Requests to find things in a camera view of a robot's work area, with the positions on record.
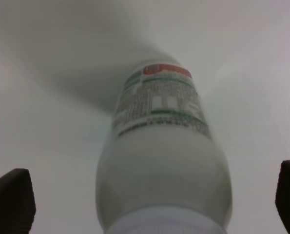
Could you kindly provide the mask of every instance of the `white plastic bottle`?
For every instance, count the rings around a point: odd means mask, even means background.
[[[98,165],[96,203],[106,234],[225,233],[229,170],[186,69],[147,63],[127,78]]]

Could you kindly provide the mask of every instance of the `bottle label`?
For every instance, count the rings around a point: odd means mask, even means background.
[[[211,138],[192,75],[184,68],[149,65],[124,84],[113,122],[115,137],[161,124],[178,125]]]

